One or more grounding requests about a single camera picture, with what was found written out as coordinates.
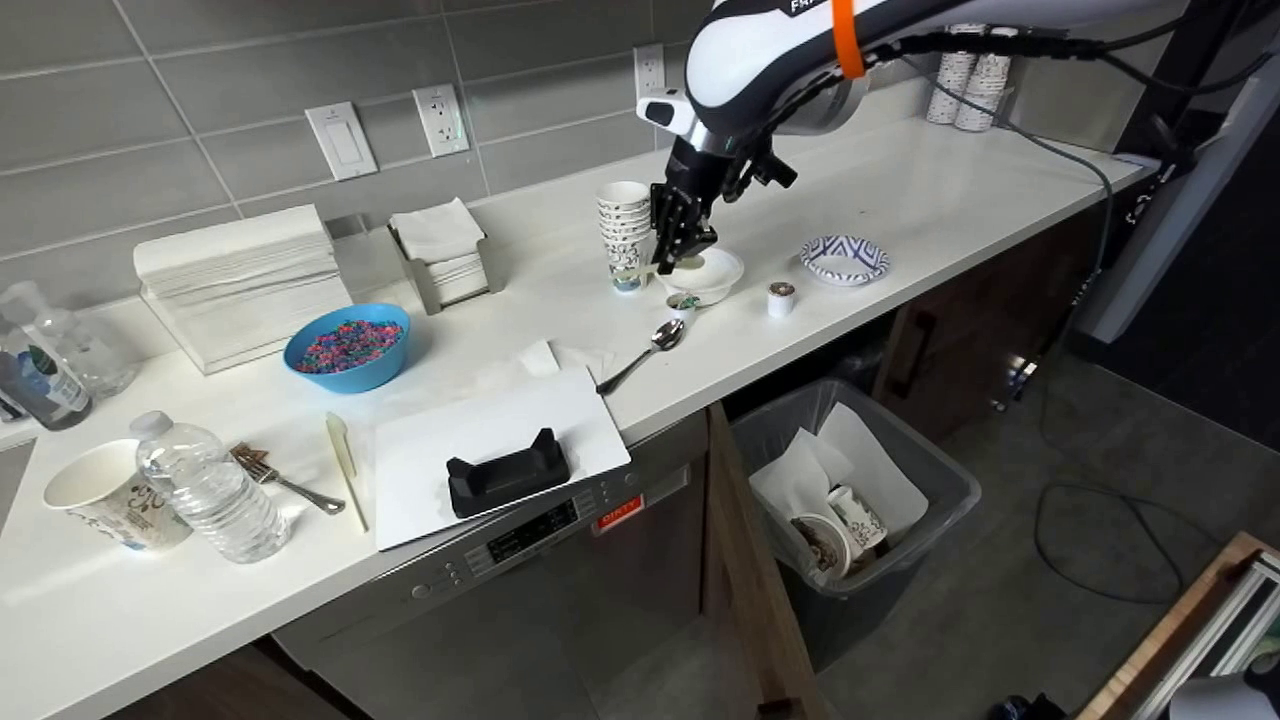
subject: white countertop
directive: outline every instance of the white countertop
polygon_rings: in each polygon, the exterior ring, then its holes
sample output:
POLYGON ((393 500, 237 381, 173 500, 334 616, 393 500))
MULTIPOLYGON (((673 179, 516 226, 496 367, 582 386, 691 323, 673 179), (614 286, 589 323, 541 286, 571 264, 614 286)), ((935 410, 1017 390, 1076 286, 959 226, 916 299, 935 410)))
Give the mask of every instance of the white countertop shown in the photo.
MULTIPOLYGON (((718 404, 1101 195, 1088 171, 1017 134, 964 134, 926 120, 851 122, 841 134, 784 145, 779 157, 801 166, 794 191, 753 187, 740 204, 718 207, 722 242, 750 264, 740 290, 709 306, 680 353, 649 361, 607 400, 627 440, 718 404), (823 286, 794 260, 819 231, 879 239, 894 272, 861 290, 823 286), (766 285, 777 277, 801 285, 794 320, 766 315, 766 285)), ((1103 157, 1095 162, 1121 187, 1140 174, 1103 157)), ((432 549, 381 556, 352 510, 303 510, 293 543, 253 568, 225 562, 199 538, 167 556, 128 556, 40 506, 40 489, 63 459, 128 436, 131 415, 167 408, 230 440, 265 443, 284 476, 343 495, 323 410, 352 419, 368 473, 373 419, 502 383, 532 338, 621 367, 649 342, 665 304, 661 286, 604 286, 594 204, 604 179, 644 179, 655 166, 661 157, 627 160, 479 204, 476 217, 502 235, 514 281, 423 320, 416 364, 373 395, 323 395, 277 361, 204 381, 167 353, 85 422, 40 431, 0 536, 0 717, 104 717, 432 549)))

